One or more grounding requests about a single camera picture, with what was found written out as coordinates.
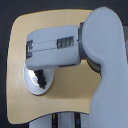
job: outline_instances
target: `yellow panel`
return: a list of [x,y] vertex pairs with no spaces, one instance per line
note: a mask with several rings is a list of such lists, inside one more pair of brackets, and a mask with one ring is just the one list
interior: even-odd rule
[[36,29],[84,22],[90,10],[55,10],[20,16],[13,24],[7,64],[7,114],[9,122],[20,124],[40,116],[60,112],[89,112],[100,75],[86,61],[79,66],[55,69],[50,89],[41,96],[31,94],[24,83],[26,37]]

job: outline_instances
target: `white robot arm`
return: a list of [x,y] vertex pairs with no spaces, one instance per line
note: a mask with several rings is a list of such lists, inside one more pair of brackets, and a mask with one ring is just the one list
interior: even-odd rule
[[89,58],[96,70],[101,67],[102,76],[90,104],[90,128],[128,128],[124,33],[112,10],[94,10],[84,22],[82,38],[78,37],[77,26],[34,31],[27,37],[26,57],[26,67],[34,71],[78,65],[81,59]]

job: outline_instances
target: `beige board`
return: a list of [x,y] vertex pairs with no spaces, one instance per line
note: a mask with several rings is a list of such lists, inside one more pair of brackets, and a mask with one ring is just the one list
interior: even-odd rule
[[55,69],[50,89],[41,96],[31,94],[24,83],[26,37],[36,30],[84,22],[90,10],[54,10],[23,15],[12,26],[7,63],[7,116],[12,124],[40,116],[77,111],[88,113],[100,75],[82,61],[79,66]]

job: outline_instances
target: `white casing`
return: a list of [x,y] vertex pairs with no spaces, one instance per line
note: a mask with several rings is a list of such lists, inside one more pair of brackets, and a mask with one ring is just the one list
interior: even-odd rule
[[90,104],[90,128],[128,128],[128,65],[116,13],[105,7],[94,10],[84,23],[82,42],[87,56],[101,65],[102,79]]
[[[57,40],[73,37],[72,47],[57,49]],[[78,50],[78,27],[76,25],[36,30],[27,36],[33,41],[32,57],[26,59],[30,70],[57,68],[80,63]]]

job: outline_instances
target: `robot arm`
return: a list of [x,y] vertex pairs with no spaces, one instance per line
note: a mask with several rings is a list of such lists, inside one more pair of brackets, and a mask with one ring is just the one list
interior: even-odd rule
[[[79,44],[77,26],[35,31],[27,37],[26,67],[35,71],[78,65]],[[101,65],[102,75],[90,104],[90,128],[128,128],[128,66],[119,17],[108,8],[94,10],[82,28],[82,47]]]

